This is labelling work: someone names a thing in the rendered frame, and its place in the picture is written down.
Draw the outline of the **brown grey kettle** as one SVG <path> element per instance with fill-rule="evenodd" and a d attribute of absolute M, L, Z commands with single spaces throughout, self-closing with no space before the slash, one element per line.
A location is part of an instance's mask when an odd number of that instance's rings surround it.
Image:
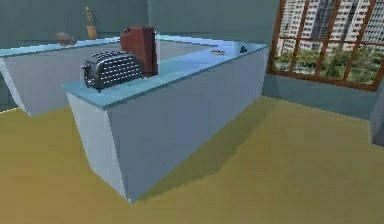
<path fill-rule="evenodd" d="M 58 32 L 56 34 L 56 40 L 61 46 L 73 46 L 76 44 L 76 39 L 65 32 Z"/>

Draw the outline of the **blue grey kitchen counter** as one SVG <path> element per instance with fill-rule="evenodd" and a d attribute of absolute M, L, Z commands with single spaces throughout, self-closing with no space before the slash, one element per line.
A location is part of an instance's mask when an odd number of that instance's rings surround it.
<path fill-rule="evenodd" d="M 118 50 L 116 37 L 0 49 L 16 104 L 29 116 L 69 105 L 89 166 L 129 202 L 258 99 L 266 74 L 265 44 L 168 35 L 156 42 L 158 75 L 101 92 L 85 86 L 80 67 Z"/>

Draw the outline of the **grey blue cabinet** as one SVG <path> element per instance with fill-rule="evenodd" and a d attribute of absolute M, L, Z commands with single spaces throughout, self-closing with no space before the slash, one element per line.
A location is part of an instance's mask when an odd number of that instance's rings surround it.
<path fill-rule="evenodd" d="M 384 88 L 370 114 L 371 143 L 384 147 Z"/>

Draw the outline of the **dark red coffee machine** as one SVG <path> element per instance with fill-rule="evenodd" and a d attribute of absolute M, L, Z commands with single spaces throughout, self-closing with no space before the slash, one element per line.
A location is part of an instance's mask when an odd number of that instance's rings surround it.
<path fill-rule="evenodd" d="M 129 26 L 120 36 L 121 49 L 133 53 L 145 77 L 158 74 L 155 30 L 150 26 Z"/>

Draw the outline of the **black dotted toaster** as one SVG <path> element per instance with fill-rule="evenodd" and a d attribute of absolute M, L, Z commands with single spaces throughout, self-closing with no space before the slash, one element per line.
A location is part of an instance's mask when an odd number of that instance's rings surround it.
<path fill-rule="evenodd" d="M 142 66 L 131 52 L 104 51 L 93 54 L 82 66 L 87 88 L 98 92 L 144 77 Z"/>

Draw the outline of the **brown framed window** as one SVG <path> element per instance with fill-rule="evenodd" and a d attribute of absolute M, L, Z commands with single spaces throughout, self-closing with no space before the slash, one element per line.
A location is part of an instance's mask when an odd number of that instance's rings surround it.
<path fill-rule="evenodd" d="M 280 0 L 268 72 L 376 91 L 384 78 L 384 0 Z"/>

